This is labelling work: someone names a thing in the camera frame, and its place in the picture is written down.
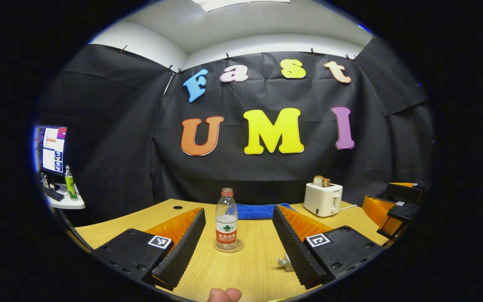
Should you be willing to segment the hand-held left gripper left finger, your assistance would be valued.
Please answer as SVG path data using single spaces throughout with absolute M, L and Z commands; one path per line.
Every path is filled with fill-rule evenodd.
M 93 250 L 101 262 L 133 279 L 173 290 L 182 278 L 206 224 L 195 208 L 148 229 L 129 228 Z

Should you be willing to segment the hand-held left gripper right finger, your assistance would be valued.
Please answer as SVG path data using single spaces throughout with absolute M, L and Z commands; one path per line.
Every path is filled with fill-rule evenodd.
M 282 205 L 274 207 L 272 221 L 306 289 L 350 274 L 383 250 L 350 226 L 330 228 Z

